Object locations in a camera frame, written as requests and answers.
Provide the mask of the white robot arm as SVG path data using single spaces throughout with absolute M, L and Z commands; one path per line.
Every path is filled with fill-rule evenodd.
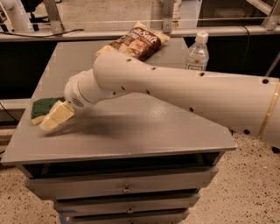
M 141 93 L 279 148 L 279 92 L 278 78 L 152 66 L 118 51 L 104 52 L 92 69 L 69 79 L 65 100 L 54 103 L 40 128 L 55 129 L 76 109 Z

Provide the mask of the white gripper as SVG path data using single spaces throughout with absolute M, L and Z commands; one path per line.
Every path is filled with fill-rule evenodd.
M 94 106 L 95 88 L 96 81 L 92 72 L 81 72 L 70 77 L 64 89 L 66 101 L 55 102 L 39 127 L 45 131 L 53 130 L 74 116 L 73 108 L 86 109 Z

